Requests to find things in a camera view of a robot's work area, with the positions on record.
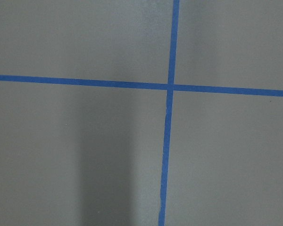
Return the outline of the blue tape line lengthwise right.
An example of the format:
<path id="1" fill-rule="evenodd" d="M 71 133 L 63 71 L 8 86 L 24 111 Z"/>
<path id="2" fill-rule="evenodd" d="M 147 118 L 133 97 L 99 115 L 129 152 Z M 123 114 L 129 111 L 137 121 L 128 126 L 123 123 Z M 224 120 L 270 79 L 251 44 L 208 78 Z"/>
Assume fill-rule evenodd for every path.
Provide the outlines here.
<path id="1" fill-rule="evenodd" d="M 180 1 L 174 0 L 173 10 L 172 10 L 168 80 L 167 80 L 167 90 L 166 90 L 166 115 L 165 115 L 165 125 L 164 125 L 162 168 L 161 168 L 161 181 L 160 181 L 160 209 L 158 214 L 159 226 L 165 225 L 165 217 L 166 217 L 166 197 L 167 197 L 167 183 L 168 183 L 171 124 L 172 124 L 172 112 L 173 112 L 173 95 L 174 95 L 174 83 L 175 83 L 179 8 L 180 8 Z"/>

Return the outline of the blue tape line crosswise right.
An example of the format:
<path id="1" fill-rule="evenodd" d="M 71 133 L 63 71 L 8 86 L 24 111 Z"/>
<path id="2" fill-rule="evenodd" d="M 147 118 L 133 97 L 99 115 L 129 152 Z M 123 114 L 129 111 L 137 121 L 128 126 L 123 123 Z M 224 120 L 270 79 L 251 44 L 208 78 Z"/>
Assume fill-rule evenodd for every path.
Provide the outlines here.
<path id="1" fill-rule="evenodd" d="M 0 75 L 0 81 L 283 97 L 283 90 Z"/>

